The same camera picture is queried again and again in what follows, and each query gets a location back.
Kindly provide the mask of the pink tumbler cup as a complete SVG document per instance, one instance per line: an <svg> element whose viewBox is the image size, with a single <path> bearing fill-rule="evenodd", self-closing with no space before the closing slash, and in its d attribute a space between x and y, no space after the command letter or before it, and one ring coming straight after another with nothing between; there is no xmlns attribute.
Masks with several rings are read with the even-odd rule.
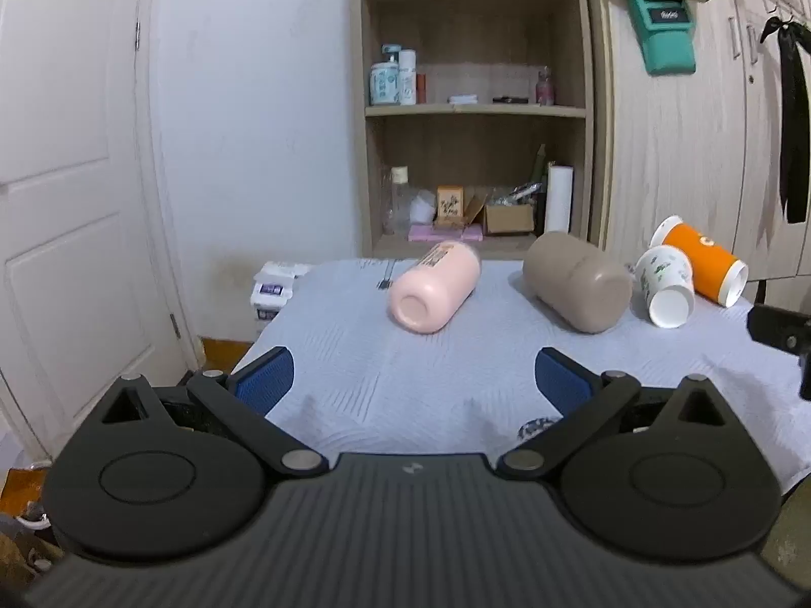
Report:
<svg viewBox="0 0 811 608"><path fill-rule="evenodd" d="M443 329L477 287L481 261L462 242L435 244L389 290L389 313L407 331Z"/></svg>

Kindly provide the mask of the orange paper cup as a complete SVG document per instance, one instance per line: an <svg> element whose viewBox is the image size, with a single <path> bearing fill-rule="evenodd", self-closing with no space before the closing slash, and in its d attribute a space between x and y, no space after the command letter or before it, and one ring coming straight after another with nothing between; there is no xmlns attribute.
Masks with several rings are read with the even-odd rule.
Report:
<svg viewBox="0 0 811 608"><path fill-rule="evenodd" d="M731 308L741 298L749 279L749 267L715 240L670 215L657 226L651 247L679 248L693 268L694 289L723 308Z"/></svg>

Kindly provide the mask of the taupe tumbler cup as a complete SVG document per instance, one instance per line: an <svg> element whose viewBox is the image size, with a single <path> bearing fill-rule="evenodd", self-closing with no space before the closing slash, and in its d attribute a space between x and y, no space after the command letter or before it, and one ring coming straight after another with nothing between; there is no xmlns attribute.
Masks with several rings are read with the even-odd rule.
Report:
<svg viewBox="0 0 811 608"><path fill-rule="evenodd" d="M631 273L594 244L565 232L546 232L528 248L525 286L576 331L613 328L630 306Z"/></svg>

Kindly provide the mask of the white floral paper cup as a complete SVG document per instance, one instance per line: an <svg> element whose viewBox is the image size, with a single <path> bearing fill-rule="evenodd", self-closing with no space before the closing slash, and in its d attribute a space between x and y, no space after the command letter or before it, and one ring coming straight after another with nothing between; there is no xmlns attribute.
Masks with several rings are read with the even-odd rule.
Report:
<svg viewBox="0 0 811 608"><path fill-rule="evenodd" d="M656 327L675 329L690 319L694 309L693 268L682 250L668 244L650 247L635 267L635 279L647 315Z"/></svg>

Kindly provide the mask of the white tissue pack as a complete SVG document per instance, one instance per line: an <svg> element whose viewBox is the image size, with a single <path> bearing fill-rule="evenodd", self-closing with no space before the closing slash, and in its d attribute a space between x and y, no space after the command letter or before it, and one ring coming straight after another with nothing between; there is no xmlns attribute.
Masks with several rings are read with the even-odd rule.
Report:
<svg viewBox="0 0 811 608"><path fill-rule="evenodd" d="M255 319L269 323L293 298L294 287L312 269L306 263L265 262L254 275L250 306Z"/></svg>

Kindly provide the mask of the light blue quilted cloth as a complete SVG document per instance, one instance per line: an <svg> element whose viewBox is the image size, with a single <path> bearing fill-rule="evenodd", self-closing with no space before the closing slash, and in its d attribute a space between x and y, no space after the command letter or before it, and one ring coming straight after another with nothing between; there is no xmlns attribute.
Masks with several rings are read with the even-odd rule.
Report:
<svg viewBox="0 0 811 608"><path fill-rule="evenodd" d="M544 347L593 372L617 369L651 387L709 377L747 427L783 488L809 473L809 406L790 354L753 342L749 306L700 300L683 327L661 329L645 305L609 331L570 329L525 287L516 261L488 261L473 294L433 335L408 332L381 288L398 276L394 261L323 263L250 347L257 358L289 350L290 390L268 412L271 423L329 459L344 453L483 453L498 457L533 420L557 409L535 383Z"/></svg>

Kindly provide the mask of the white door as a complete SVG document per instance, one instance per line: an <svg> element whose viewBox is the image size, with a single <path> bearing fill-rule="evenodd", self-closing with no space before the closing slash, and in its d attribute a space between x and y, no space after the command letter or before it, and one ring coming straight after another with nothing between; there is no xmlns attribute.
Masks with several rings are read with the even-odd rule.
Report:
<svg viewBox="0 0 811 608"><path fill-rule="evenodd" d="M119 377L195 350L149 106L151 0L2 0L2 411L54 457Z"/></svg>

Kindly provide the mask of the small cardboard box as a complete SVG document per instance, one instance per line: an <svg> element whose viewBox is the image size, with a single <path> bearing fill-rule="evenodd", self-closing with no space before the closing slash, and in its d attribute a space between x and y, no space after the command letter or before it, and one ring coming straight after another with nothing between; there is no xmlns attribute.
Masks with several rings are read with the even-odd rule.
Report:
<svg viewBox="0 0 811 608"><path fill-rule="evenodd" d="M487 236L532 234L535 209L532 205L495 205L474 195L466 205L465 225L478 225Z"/></svg>

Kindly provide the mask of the pink flat box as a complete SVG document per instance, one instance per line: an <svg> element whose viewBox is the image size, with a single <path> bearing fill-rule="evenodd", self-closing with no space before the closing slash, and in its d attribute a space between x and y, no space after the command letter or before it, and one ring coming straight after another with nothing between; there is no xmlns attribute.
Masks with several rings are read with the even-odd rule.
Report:
<svg viewBox="0 0 811 608"><path fill-rule="evenodd" d="M407 234L408 242L438 243L444 240L478 243L484 240L484 231L480 224L452 228L434 224L413 224Z"/></svg>

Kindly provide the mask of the white paper towel roll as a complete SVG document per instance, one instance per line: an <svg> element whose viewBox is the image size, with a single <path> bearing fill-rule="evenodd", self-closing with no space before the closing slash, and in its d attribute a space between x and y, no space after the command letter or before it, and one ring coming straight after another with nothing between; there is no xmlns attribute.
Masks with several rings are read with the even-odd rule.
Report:
<svg viewBox="0 0 811 608"><path fill-rule="evenodd" d="M551 165L547 170L546 232L569 232L572 192L573 169L570 166Z"/></svg>

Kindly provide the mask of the clear bottle cream cap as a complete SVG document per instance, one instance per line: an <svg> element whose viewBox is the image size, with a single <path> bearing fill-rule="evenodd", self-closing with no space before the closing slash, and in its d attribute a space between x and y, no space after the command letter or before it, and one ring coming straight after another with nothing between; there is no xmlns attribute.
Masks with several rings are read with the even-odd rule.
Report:
<svg viewBox="0 0 811 608"><path fill-rule="evenodd" d="M407 166L392 166L385 174L384 234L404 235L410 225L411 189Z"/></svg>

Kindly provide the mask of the black hanging ribbon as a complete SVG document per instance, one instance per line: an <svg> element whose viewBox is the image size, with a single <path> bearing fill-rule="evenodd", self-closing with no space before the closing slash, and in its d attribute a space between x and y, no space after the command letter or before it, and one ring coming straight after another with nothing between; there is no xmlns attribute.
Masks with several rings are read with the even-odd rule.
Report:
<svg viewBox="0 0 811 608"><path fill-rule="evenodd" d="M797 21L767 19L764 43L775 34L780 50L781 145L778 194L788 224L807 221L809 198L809 96L803 58L809 54L809 28Z"/></svg>

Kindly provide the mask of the small pink bottle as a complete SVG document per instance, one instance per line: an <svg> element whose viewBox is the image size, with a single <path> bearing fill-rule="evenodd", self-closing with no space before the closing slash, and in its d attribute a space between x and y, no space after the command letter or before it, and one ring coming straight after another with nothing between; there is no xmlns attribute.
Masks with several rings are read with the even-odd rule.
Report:
<svg viewBox="0 0 811 608"><path fill-rule="evenodd" d="M536 103L540 106L554 106L556 104L556 87L552 71L548 66L540 66L537 72L535 88Z"/></svg>

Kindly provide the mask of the teal fabric pouch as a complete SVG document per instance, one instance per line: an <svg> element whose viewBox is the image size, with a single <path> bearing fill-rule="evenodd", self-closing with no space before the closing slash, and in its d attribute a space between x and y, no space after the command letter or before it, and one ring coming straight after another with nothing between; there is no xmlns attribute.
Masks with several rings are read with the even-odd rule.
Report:
<svg viewBox="0 0 811 608"><path fill-rule="evenodd" d="M694 74L694 21L685 0L628 0L647 74Z"/></svg>

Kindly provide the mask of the wooden shelf unit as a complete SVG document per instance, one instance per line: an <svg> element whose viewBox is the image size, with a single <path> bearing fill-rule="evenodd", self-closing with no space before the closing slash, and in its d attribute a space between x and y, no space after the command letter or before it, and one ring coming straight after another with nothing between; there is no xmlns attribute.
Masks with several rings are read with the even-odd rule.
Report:
<svg viewBox="0 0 811 608"><path fill-rule="evenodd" d="M414 189L487 196L524 184L537 159L573 169L570 232L585 238L594 184L594 51L588 0L351 0L353 114L361 251L417 255L384 234L385 174ZM417 52L417 103L371 106L384 44ZM556 104L536 103L540 66Z"/></svg>

